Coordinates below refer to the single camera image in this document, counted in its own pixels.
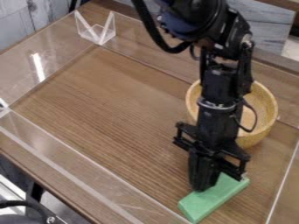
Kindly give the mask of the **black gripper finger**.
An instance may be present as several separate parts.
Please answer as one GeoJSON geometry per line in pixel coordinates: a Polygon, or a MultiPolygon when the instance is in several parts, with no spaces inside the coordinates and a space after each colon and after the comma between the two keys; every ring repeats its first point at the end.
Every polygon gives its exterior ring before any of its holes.
{"type": "Polygon", "coordinates": [[[188,178],[190,188],[196,192],[204,192],[217,183],[220,168],[213,157],[202,156],[197,151],[189,151],[188,178]]]}

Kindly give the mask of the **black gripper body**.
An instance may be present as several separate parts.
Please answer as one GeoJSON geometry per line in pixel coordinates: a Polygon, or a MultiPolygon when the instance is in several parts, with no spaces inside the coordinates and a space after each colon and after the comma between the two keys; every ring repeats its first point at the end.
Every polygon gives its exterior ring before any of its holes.
{"type": "Polygon", "coordinates": [[[197,151],[202,156],[213,157],[218,164],[218,175],[224,173],[236,181],[242,179],[249,161],[249,155],[236,142],[244,104],[237,101],[228,105],[212,105],[198,101],[196,124],[177,122],[177,134],[172,140],[188,154],[189,151],[197,151]]]}

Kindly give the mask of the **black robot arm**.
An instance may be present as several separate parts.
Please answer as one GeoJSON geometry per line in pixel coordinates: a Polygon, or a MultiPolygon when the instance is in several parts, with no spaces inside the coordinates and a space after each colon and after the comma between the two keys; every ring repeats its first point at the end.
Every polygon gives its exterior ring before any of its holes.
{"type": "Polygon", "coordinates": [[[173,143],[189,153],[189,183],[202,192],[221,173],[240,180],[249,155],[236,143],[244,96],[250,92],[250,28],[226,0],[157,0],[162,29],[189,47],[200,48],[197,122],[176,124],[173,143]]]}

